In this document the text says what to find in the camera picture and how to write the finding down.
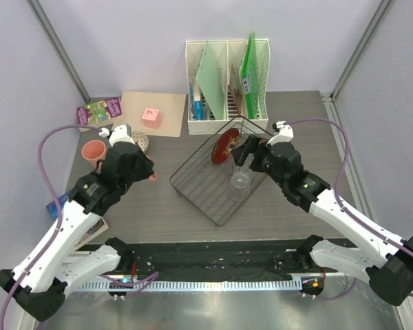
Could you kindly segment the pink ceramic mug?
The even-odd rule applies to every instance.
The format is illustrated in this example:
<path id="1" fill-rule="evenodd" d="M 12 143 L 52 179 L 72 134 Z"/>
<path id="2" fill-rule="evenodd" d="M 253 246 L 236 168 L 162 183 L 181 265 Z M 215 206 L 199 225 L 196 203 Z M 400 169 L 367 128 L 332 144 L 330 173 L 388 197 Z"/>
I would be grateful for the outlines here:
<path id="1" fill-rule="evenodd" d="M 149 177 L 149 179 L 150 179 L 151 181 L 156 181 L 156 180 L 158 179 L 158 175 L 157 175 L 156 173 L 154 173 L 153 175 L 151 175 L 151 176 Z"/>

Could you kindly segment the brown patterned ceramic bowl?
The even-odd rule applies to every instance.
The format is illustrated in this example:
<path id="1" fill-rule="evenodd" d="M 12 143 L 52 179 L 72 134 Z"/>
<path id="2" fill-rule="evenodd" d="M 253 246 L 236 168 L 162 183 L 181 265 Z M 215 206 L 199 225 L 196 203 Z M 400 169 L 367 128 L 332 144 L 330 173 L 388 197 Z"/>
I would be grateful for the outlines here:
<path id="1" fill-rule="evenodd" d="M 140 147 L 143 153 L 147 153 L 149 149 L 149 138 L 141 131 L 134 131 L 131 133 L 131 138 Z"/>

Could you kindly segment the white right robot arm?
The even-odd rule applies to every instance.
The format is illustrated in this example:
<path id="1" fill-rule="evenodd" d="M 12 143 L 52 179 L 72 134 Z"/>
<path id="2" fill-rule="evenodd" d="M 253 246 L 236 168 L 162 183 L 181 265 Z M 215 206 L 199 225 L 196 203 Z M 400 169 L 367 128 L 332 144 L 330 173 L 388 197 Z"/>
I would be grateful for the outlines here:
<path id="1" fill-rule="evenodd" d="M 231 155 L 237 165 L 252 155 L 252 171 L 267 174 L 292 205 L 324 220 L 355 245 L 341 247 L 311 236 L 297 254 L 301 269 L 328 267 L 351 275 L 393 306 L 413 294 L 413 237 L 404 239 L 382 228 L 337 196 L 330 184 L 304 169 L 290 142 L 250 135 Z"/>

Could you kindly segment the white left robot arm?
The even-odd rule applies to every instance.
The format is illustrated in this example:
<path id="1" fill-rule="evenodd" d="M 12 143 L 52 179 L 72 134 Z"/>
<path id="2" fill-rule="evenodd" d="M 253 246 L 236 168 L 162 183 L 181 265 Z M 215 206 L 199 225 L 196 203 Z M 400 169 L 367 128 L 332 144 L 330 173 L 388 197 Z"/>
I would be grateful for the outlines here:
<path id="1" fill-rule="evenodd" d="M 97 251 L 68 266 L 63 261 L 132 184 L 153 174 L 153 162 L 138 145 L 115 143 L 107 150 L 100 170 L 76 181 L 59 218 L 31 254 L 14 269 L 0 270 L 0 287 L 37 321 L 44 322 L 84 283 L 106 272 L 126 274 L 134 255 L 117 238 L 106 240 Z"/>

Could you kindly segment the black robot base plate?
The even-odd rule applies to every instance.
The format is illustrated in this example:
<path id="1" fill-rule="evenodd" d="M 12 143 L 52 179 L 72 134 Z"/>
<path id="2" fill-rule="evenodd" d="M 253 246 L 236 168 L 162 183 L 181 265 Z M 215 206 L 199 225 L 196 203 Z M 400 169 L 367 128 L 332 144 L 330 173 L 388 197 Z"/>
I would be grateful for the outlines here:
<path id="1" fill-rule="evenodd" d="M 328 267 L 305 261 L 298 253 L 299 240 L 198 241 L 129 244 L 132 256 L 106 276 L 139 279 L 158 272 L 158 280 L 173 282 L 277 281 L 293 274 L 320 274 Z"/>

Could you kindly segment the pink plastic tumbler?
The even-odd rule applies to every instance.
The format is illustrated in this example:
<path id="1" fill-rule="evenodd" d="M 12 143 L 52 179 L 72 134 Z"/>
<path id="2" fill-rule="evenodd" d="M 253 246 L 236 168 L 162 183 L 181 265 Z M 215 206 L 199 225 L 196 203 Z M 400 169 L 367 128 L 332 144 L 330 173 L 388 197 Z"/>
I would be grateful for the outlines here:
<path id="1" fill-rule="evenodd" d="M 107 147 L 103 141 L 91 140 L 87 142 L 81 149 L 82 157 L 94 168 L 97 167 L 97 162 L 105 158 Z"/>

